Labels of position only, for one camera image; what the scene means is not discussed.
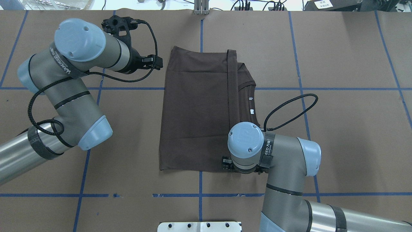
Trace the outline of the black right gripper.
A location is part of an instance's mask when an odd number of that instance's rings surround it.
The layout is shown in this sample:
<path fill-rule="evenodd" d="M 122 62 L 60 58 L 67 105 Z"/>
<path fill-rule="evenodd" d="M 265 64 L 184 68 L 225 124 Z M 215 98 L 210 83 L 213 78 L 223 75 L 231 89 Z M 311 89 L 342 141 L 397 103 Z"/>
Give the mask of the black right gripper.
<path fill-rule="evenodd" d="M 233 160 L 230 157 L 222 157 L 221 167 L 224 170 L 227 170 L 231 173 L 241 173 L 241 174 L 250 174 L 250 173 L 269 173 L 269 167 L 253 165 L 251 168 L 241 169 L 237 167 Z"/>

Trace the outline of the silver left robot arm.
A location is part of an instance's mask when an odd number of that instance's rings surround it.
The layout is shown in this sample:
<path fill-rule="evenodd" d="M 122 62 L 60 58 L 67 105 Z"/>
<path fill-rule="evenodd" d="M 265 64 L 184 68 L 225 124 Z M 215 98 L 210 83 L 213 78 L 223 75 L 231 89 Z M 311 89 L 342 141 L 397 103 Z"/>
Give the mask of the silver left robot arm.
<path fill-rule="evenodd" d="M 141 56 L 131 45 L 130 31 L 144 20 L 113 15 L 102 28 L 79 18 L 60 23 L 50 46 L 19 66 L 18 78 L 34 95 L 27 115 L 31 126 L 1 145 L 1 184 L 60 157 L 78 146 L 87 151 L 112 136 L 112 128 L 82 81 L 88 75 L 125 80 L 90 69 L 100 67 L 123 74 L 138 69 L 150 73 L 163 67 L 154 40 L 155 53 Z"/>

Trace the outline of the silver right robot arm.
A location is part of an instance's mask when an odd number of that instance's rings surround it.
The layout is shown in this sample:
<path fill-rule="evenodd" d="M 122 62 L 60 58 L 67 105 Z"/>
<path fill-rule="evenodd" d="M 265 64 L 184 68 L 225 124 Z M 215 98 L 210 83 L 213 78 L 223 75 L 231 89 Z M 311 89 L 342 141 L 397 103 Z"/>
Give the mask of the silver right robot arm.
<path fill-rule="evenodd" d="M 310 140 L 262 132 L 251 122 L 228 133 L 226 165 L 239 173 L 268 174 L 260 232 L 410 232 L 411 223 L 303 199 L 304 180 L 315 176 L 320 146 Z"/>

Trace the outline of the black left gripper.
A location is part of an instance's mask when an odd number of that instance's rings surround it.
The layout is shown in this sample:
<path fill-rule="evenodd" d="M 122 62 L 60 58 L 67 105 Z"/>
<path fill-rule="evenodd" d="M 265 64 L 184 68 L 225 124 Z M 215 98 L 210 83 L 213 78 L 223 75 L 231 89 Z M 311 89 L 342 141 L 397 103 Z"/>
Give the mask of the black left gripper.
<path fill-rule="evenodd" d="M 115 64 L 108 68 L 109 70 L 118 73 L 133 73 L 136 70 L 149 70 L 149 72 L 152 72 L 154 69 L 161 70 L 164 67 L 161 57 L 154 54 L 147 57 L 141 56 L 132 47 L 130 31 L 137 29 L 140 24 L 146 25 L 153 39 L 155 39 L 150 24 L 145 20 L 120 17 L 118 15 L 113 15 L 109 19 L 103 20 L 101 23 L 103 31 L 117 39 L 120 47 L 119 57 Z"/>

